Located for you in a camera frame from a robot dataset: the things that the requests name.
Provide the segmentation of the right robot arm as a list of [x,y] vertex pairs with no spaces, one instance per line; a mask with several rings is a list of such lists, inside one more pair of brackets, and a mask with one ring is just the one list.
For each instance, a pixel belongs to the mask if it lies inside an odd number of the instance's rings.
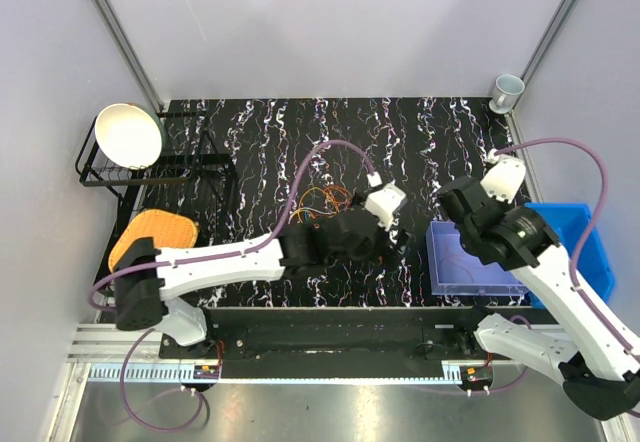
[[639,338],[573,270],[544,218],[528,207],[510,207],[474,177],[446,184],[436,197],[462,248],[522,282],[571,338],[546,336],[480,309],[473,324],[454,333],[457,352],[472,359],[486,351],[533,369],[594,419],[638,415]]

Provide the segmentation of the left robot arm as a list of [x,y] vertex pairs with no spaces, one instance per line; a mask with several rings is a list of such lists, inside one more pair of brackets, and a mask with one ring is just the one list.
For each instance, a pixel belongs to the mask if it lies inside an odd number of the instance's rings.
[[190,355],[208,356],[216,334],[204,311],[183,295],[246,281],[276,281],[322,275],[338,262],[398,264],[409,236],[384,227],[377,216],[351,207],[317,222],[294,223],[278,236],[189,249],[157,249],[137,240],[114,273],[117,329],[155,329]]

